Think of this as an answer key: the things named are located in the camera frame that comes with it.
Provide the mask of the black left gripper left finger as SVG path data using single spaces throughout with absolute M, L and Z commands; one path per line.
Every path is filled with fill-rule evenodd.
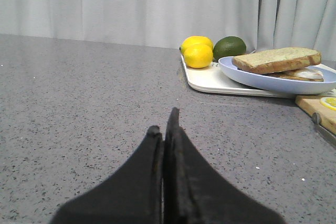
M 113 175 L 63 204 L 51 223 L 161 223 L 163 150 L 153 125 Z

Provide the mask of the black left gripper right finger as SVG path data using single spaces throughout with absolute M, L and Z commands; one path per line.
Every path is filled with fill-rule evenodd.
M 211 167 L 180 127 L 177 108 L 167 122 L 163 183 L 164 223 L 285 223 Z

